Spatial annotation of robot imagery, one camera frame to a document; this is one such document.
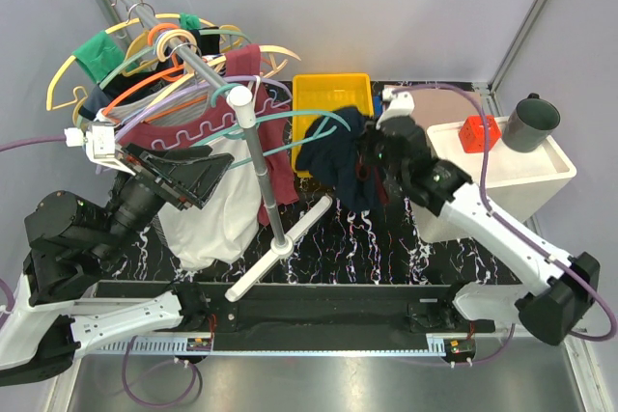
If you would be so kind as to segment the navy tank top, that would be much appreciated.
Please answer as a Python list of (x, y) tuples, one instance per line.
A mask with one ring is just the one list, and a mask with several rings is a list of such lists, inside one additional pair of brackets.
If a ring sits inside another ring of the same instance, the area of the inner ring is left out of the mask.
[(334, 189), (336, 197), (349, 210), (360, 213), (389, 203), (383, 185), (385, 173), (367, 165), (358, 151), (358, 142), (369, 118), (354, 106), (335, 111), (342, 118), (319, 117), (308, 127), (307, 137), (321, 127), (332, 133), (300, 146), (295, 160), (299, 171), (308, 172), (321, 184)]

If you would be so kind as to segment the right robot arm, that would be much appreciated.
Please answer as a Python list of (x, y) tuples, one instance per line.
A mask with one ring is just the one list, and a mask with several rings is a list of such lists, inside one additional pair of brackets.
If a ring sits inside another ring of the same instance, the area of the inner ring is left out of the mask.
[(441, 325), (460, 331), (471, 321), (520, 323), (543, 343), (559, 345), (598, 302), (599, 262), (545, 242), (487, 198), (471, 176), (435, 157), (410, 117), (368, 122), (359, 142), (363, 160), (391, 175), (416, 205), (464, 231), (518, 278), (510, 286), (451, 287), (438, 307)]

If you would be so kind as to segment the teal plastic hanger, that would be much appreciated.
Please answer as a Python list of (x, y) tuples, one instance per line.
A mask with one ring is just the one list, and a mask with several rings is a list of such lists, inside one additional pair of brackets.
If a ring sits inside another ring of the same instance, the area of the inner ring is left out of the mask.
[[(287, 139), (287, 130), (298, 124), (304, 117), (321, 118), (319, 136), (324, 138), (335, 132), (339, 127), (351, 131), (351, 126), (344, 118), (333, 112), (323, 110), (292, 111), (291, 91), (282, 83), (274, 80), (258, 81), (255, 76), (242, 75), (226, 80), (225, 91), (234, 88), (242, 89), (251, 96), (252, 114), (255, 116), (255, 128), (261, 144), (265, 163), (277, 176), (294, 171), (294, 153), (298, 147), (311, 143), (311, 136), (294, 136)], [(223, 92), (217, 90), (211, 95), (206, 116), (198, 121), (201, 132), (191, 141), (191, 148), (206, 147), (214, 153), (228, 153), (235, 157), (233, 169), (252, 161), (245, 140), (243, 128), (238, 124), (236, 110), (227, 104), (219, 102), (225, 99)]]

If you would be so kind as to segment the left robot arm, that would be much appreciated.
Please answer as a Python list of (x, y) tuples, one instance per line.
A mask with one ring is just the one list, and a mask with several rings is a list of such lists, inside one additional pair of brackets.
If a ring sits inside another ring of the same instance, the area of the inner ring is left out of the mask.
[(201, 331), (211, 322), (196, 284), (171, 284), (150, 300), (103, 314), (75, 312), (90, 287), (121, 267), (164, 206), (204, 207), (234, 161), (207, 146), (151, 151), (130, 144), (118, 155), (121, 167), (105, 206), (58, 190), (24, 220), (30, 251), (1, 316), (3, 386), (45, 381), (129, 336)]

